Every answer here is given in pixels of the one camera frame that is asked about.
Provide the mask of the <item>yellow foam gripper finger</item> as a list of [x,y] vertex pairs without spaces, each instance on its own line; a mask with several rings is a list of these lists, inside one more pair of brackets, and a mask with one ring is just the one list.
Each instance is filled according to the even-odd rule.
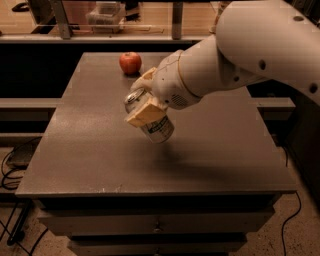
[[130,87],[130,90],[134,91],[136,89],[143,88],[146,91],[151,91],[153,76],[156,73],[156,71],[157,71],[156,67],[150,68],[132,84],[132,86]]
[[168,106],[157,98],[140,102],[126,116],[125,121],[134,127],[142,127],[166,116]]

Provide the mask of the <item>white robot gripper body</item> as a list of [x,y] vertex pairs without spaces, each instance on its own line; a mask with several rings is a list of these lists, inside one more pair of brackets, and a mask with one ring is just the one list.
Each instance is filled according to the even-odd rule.
[[152,93],[161,102],[173,109],[181,110],[197,104],[201,98],[194,95],[185,85],[179,70],[182,50],[164,58],[152,79]]

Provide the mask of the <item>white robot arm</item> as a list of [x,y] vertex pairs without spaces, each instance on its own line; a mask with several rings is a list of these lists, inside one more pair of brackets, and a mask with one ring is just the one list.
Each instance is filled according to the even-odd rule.
[[147,98],[126,117],[141,127],[204,96],[275,80],[320,104],[320,30],[283,0],[235,1],[216,33],[164,58],[132,87]]

